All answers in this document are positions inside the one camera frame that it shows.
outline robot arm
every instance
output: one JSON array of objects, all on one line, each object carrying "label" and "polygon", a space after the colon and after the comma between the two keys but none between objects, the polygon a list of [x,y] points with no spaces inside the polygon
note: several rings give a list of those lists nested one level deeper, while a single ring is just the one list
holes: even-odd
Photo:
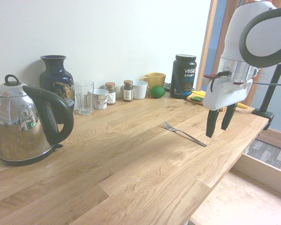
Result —
[{"label": "robot arm", "polygon": [[281,63],[281,8],[277,9],[268,1],[259,1],[236,9],[218,68],[218,75],[224,76],[209,83],[203,101],[210,110],[208,137],[213,135],[219,109],[226,106],[222,129],[228,127],[236,104],[249,94],[255,67],[278,63]]}]

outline vase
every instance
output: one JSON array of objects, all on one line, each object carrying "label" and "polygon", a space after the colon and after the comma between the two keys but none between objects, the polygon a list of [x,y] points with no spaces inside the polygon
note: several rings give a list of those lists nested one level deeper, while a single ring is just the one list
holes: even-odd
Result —
[{"label": "vase", "polygon": [[[59,95],[73,112],[75,104],[74,81],[72,75],[64,68],[66,56],[46,55],[41,56],[41,59],[45,62],[46,70],[40,75],[40,87]],[[64,123],[62,115],[54,105],[52,105],[52,110],[56,122]]]}]

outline metal fork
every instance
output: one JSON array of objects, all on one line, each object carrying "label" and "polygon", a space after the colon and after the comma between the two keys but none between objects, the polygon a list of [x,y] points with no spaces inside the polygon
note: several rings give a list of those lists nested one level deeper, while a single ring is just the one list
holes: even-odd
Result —
[{"label": "metal fork", "polygon": [[192,138],[196,143],[202,145],[203,147],[207,147],[207,145],[205,145],[203,142],[200,142],[198,139],[196,139],[196,138],[190,136],[190,135],[187,134],[186,132],[184,132],[184,131],[182,131],[182,130],[175,129],[175,128],[172,127],[172,125],[169,124],[167,121],[165,121],[163,124],[164,124],[165,128],[167,128],[169,131],[180,131],[180,132],[182,132],[183,134],[185,134],[186,136]]}]

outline white cup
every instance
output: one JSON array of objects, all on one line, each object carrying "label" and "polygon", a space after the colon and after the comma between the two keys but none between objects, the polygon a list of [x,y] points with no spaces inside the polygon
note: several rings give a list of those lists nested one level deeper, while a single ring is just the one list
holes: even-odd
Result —
[{"label": "white cup", "polygon": [[108,94],[108,90],[106,89],[95,89],[93,98],[95,109],[106,109],[107,102],[111,100],[112,97],[110,94]]},{"label": "white cup", "polygon": [[133,99],[146,97],[148,83],[145,81],[133,81]]}]

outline kettle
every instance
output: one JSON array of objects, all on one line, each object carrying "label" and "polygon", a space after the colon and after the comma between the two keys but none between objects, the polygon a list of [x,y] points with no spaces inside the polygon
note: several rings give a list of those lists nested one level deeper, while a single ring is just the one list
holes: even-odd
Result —
[{"label": "kettle", "polygon": [[[59,131],[51,105],[65,118]],[[72,132],[74,118],[66,102],[53,92],[32,88],[14,75],[0,85],[0,159],[10,165],[42,160]]]}]

